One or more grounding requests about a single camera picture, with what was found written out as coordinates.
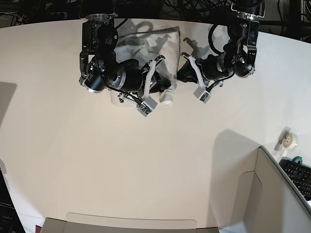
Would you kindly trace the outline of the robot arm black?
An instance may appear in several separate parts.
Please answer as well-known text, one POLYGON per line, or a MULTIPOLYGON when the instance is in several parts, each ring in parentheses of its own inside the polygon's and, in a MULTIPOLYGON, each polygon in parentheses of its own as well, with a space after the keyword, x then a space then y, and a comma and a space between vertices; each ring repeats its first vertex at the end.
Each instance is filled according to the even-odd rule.
POLYGON ((118 28, 111 0, 84 0, 81 3, 82 50, 80 52, 79 83, 91 93, 110 89, 132 99, 144 93, 164 92, 171 81, 151 68, 151 63, 139 67, 137 59, 117 62, 115 48, 118 28))
POLYGON ((233 75, 242 78, 254 72, 259 32, 257 18, 264 17, 264 13, 263 0, 233 0, 221 16, 226 20, 229 36, 222 51, 214 46, 212 36, 218 25, 212 25, 208 32, 208 45, 215 55, 194 60, 205 85, 213 81, 212 86, 215 86, 233 75))

